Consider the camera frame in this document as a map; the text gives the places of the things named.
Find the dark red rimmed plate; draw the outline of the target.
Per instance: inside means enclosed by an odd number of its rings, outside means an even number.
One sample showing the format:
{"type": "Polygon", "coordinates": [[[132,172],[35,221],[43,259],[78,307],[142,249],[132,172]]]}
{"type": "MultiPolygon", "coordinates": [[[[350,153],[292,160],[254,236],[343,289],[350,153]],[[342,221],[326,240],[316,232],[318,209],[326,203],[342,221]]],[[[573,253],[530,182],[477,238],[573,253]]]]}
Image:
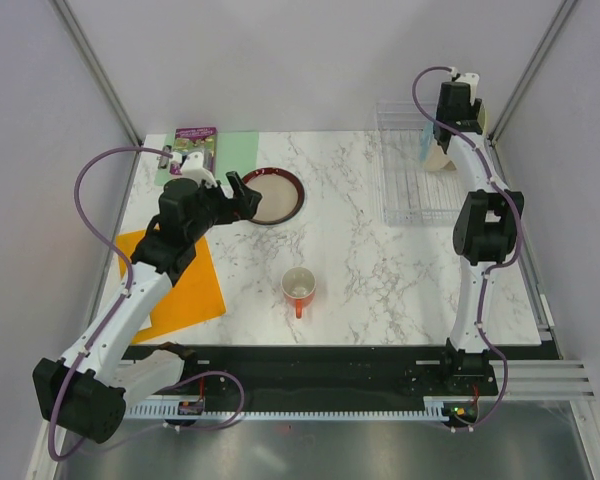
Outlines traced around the dark red rimmed plate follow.
{"type": "Polygon", "coordinates": [[[293,218],[305,202],[305,188],[300,179],[279,167],[264,167],[243,177],[245,185],[262,195],[252,223],[264,226],[282,224],[293,218]]]}

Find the blue and cream plate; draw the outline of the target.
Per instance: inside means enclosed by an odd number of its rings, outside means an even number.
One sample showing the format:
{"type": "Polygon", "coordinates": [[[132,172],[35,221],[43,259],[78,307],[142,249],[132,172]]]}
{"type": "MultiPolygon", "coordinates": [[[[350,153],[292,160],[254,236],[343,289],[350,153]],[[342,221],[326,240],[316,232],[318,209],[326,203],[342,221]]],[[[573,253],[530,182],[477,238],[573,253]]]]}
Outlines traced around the blue and cream plate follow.
{"type": "Polygon", "coordinates": [[[419,162],[426,171],[441,170],[446,164],[446,156],[434,137],[434,124],[428,122],[420,134],[419,162]]]}

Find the cream yellow plate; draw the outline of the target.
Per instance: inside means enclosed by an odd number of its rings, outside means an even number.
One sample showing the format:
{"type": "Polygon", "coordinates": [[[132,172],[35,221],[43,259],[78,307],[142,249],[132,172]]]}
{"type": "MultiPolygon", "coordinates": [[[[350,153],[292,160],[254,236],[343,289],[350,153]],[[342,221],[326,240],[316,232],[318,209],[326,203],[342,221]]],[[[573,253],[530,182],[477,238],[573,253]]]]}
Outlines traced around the cream yellow plate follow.
{"type": "Polygon", "coordinates": [[[423,148],[424,169],[427,171],[456,169],[447,149],[451,138],[458,132],[463,135],[476,134],[476,145],[484,142],[485,111],[479,99],[467,108],[444,110],[436,117],[427,111],[422,115],[430,122],[432,134],[429,146],[423,148]]]}

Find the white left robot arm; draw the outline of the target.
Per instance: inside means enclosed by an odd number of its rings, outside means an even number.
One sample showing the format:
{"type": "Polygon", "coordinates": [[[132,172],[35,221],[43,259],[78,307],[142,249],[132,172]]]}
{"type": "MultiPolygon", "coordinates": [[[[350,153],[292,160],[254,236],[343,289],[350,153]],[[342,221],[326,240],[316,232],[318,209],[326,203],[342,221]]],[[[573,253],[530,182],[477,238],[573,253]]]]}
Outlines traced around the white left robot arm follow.
{"type": "Polygon", "coordinates": [[[252,219],[262,200],[235,172],[226,175],[232,196],[203,175],[167,182],[158,213],[130,257],[107,310],[59,359],[43,358],[33,381],[43,418],[97,444],[109,440],[127,409],[163,389],[188,393],[199,369],[184,348],[154,349],[131,367],[120,362],[151,311],[176,286],[196,256],[196,244],[216,225],[252,219]]]}

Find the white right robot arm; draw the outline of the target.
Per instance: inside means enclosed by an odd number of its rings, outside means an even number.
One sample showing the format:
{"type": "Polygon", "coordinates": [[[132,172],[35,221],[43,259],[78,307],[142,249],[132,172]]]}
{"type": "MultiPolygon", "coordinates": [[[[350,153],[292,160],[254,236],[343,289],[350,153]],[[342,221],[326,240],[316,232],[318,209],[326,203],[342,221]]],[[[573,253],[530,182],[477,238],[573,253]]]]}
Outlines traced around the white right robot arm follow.
{"type": "Polygon", "coordinates": [[[487,316],[498,270],[512,265],[519,253],[524,208],[523,194],[508,188],[484,152],[478,120],[481,100],[474,90],[468,81],[442,83],[434,122],[436,143],[467,190],[452,234],[461,265],[458,310],[437,371],[440,386],[453,394],[463,392],[474,378],[492,375],[487,316]]]}

